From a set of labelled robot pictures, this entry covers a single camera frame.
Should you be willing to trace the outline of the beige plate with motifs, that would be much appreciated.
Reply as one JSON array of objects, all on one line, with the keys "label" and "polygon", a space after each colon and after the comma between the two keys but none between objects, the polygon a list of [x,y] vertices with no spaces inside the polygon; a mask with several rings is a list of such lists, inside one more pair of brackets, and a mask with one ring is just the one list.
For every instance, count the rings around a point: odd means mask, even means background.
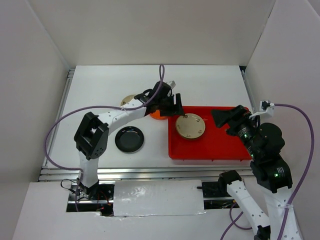
[{"label": "beige plate with motifs", "polygon": [[179,116],[175,122],[175,129],[177,133],[189,140],[200,138],[206,130],[205,121],[197,114],[186,113]]},{"label": "beige plate with motifs", "polygon": [[126,96],[125,98],[122,99],[122,101],[120,102],[120,106],[124,106],[127,103],[129,103],[136,95],[135,94],[131,94]]}]

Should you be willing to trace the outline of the black plate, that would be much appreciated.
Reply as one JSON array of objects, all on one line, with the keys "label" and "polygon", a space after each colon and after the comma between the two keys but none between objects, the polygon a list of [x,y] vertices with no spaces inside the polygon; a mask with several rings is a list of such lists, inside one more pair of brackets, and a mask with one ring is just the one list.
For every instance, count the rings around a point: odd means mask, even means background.
[{"label": "black plate", "polygon": [[136,126],[126,126],[115,135],[115,145],[123,153],[133,154],[144,145],[145,136]]}]

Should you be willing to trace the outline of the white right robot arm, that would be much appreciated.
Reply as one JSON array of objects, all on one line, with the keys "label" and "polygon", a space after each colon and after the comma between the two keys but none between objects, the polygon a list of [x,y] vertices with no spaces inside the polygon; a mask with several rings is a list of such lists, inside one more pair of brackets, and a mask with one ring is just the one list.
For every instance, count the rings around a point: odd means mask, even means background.
[{"label": "white right robot arm", "polygon": [[251,156],[250,168],[262,190],[267,211],[256,203],[235,170],[220,174],[219,193],[236,201],[252,228],[254,239],[300,240],[295,211],[290,204],[291,170],[280,155],[285,145],[280,128],[268,122],[258,125],[255,115],[242,105],[230,110],[214,109],[211,114],[216,127],[228,125],[226,133],[238,137]]}]

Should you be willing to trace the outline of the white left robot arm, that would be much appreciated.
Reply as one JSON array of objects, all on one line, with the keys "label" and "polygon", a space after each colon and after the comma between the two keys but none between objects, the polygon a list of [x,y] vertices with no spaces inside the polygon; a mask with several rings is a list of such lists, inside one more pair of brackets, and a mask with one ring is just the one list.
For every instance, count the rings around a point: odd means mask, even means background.
[{"label": "white left robot arm", "polygon": [[84,115],[75,133],[74,141],[81,168],[77,182],[81,194],[86,199],[92,200],[99,193],[99,158],[107,149],[111,133],[156,111],[164,117],[184,115],[181,95],[173,94],[175,86],[174,81],[158,81],[153,89],[147,89],[135,95],[129,102],[114,110],[100,115],[92,112]]}]

